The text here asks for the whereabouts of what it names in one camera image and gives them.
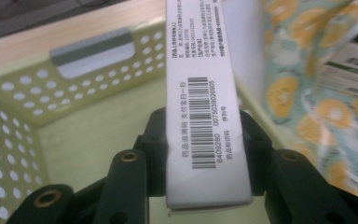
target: perforated basket wall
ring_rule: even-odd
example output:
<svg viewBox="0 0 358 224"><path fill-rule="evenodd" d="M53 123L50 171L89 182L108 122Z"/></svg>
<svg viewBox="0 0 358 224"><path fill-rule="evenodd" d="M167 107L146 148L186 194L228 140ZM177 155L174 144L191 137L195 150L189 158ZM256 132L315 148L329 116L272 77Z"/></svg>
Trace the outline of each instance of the perforated basket wall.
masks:
<svg viewBox="0 0 358 224"><path fill-rule="evenodd" d="M135 48L129 59L76 78L62 77L51 52L0 68L0 223L50 182L39 139L43 127L165 74L164 20L129 30Z"/></svg>

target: basket handle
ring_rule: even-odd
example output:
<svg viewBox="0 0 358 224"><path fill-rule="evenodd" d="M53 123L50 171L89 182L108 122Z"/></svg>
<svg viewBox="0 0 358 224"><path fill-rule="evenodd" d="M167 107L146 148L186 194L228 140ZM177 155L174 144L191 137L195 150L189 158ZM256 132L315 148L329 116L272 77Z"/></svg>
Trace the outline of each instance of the basket handle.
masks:
<svg viewBox="0 0 358 224"><path fill-rule="evenodd" d="M52 49L49 55L63 78L74 79L131 58L135 46L130 29L122 28Z"/></svg>

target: barcode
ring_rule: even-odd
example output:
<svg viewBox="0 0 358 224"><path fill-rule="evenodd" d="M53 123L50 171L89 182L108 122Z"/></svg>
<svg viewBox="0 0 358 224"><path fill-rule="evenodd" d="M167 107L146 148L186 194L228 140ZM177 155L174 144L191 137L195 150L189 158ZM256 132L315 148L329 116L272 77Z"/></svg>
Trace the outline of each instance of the barcode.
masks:
<svg viewBox="0 0 358 224"><path fill-rule="evenodd" d="M355 88L347 88L347 91L358 93L358 89L355 89Z"/></svg>
<svg viewBox="0 0 358 224"><path fill-rule="evenodd" d="M216 168L211 98L207 77L188 79L191 163L193 169Z"/></svg>

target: patterned fabric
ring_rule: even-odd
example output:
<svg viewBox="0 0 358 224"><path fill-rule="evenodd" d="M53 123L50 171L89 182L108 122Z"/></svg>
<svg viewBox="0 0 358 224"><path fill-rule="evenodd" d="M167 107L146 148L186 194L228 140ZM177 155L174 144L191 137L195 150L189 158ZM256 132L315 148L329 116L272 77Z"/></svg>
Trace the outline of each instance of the patterned fabric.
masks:
<svg viewBox="0 0 358 224"><path fill-rule="evenodd" d="M265 108L292 149L358 195L358 97L317 85L321 64L358 35L358 0L261 0Z"/></svg>

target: wooden surface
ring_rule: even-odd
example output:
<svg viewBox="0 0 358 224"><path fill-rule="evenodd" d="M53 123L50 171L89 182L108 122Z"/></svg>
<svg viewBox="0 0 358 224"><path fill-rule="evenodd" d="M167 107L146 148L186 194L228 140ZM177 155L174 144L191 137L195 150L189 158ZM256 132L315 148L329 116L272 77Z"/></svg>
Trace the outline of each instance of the wooden surface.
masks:
<svg viewBox="0 0 358 224"><path fill-rule="evenodd" d="M165 17L165 0L130 0L8 35L0 38L0 65L156 17Z"/></svg>

